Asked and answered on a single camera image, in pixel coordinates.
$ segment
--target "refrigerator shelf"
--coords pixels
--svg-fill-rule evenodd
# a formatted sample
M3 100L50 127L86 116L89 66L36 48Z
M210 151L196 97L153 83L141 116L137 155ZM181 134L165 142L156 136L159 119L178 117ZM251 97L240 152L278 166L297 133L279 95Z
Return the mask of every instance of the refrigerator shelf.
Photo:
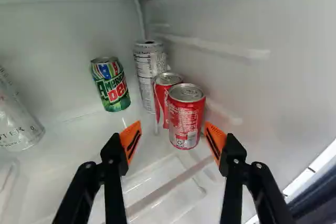
M147 114L135 102L127 110L118 113L99 111L47 125L46 135L39 144L24 152L6 153L7 157L19 160L20 176L26 177L26 190L22 193L21 200L14 204L16 209L21 209L20 214L17 222L12 223L50 222L50 217L58 209L78 166L86 161L99 163L100 150L109 137L136 120L141 120L143 134L129 171L122 179L125 203L127 207L131 207L147 194L160 191L166 184L170 189L167 193L159 192L159 197L154 197L154 200L149 201L150 204L144 204L143 209L138 205L130 217L139 216L134 223L140 223L140 220L149 216L152 208L160 212L168 206L174 212L170 214L173 221L189 211L205 195L202 184L215 180L213 171L207 169L208 165L214 165L210 150L202 141L192 151L174 148L169 142L168 130L161 130L160 135L154 135L154 115ZM203 165L193 168L207 157ZM169 184L191 168L191 175ZM177 200L177 205L171 206L169 202L174 200Z

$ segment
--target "can lid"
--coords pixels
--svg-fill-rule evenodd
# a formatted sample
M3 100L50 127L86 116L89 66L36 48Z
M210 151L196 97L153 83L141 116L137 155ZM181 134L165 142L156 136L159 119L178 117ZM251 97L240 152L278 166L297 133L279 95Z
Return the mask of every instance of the can lid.
M138 40L135 43L134 50L135 51L148 51L148 50L162 50L163 44L158 40Z
M93 64L104 64L104 63L108 63L108 62L115 62L117 60L118 60L117 57L99 57L99 58L91 60L91 63L93 63Z
M200 87L194 84L181 83L169 89L169 96L180 102L197 102L204 97L204 93Z
M183 77L179 75L178 73L159 73L155 77L155 83L163 85L163 86L169 86L181 83L183 81Z

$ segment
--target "can pull tab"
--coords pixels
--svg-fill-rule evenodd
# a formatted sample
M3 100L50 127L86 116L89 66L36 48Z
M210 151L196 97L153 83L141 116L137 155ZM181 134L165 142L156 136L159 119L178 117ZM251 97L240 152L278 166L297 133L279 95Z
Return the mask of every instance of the can pull tab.
M193 97L196 97L198 95L196 90L191 90L191 89L181 90L181 93L185 95L192 95Z

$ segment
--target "soda can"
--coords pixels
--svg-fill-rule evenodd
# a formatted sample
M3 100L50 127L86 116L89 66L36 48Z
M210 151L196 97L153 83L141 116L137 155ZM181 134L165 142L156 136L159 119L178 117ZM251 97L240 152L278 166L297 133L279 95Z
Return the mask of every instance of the soda can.
M124 70L118 58L92 60L91 73L106 111L124 110L131 104Z
M155 40L138 41L133 53L143 106L155 114L153 78L167 71L163 44Z
M45 130L12 91L0 84L0 147L18 152L38 143Z
M155 115L156 115L156 128L162 127L164 129L169 129L169 118L168 118L168 103L167 97L169 89L179 83L183 82L182 76L177 73L159 73L154 78L153 89L154 89L154 103L155 103Z
M2 85L4 85L9 92L13 93L13 95L19 94L13 85L9 73L2 66L0 66L0 83L2 83Z
M179 149L194 148L200 139L205 95L194 84L172 86L168 93L169 139Z

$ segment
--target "refrigerator wall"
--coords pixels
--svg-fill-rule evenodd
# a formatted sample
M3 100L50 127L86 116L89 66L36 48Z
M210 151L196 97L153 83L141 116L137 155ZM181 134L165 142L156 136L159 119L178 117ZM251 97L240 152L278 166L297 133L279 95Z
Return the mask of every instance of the refrigerator wall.
M151 0L145 11L172 69L211 99L207 118L281 189L334 140L334 0Z

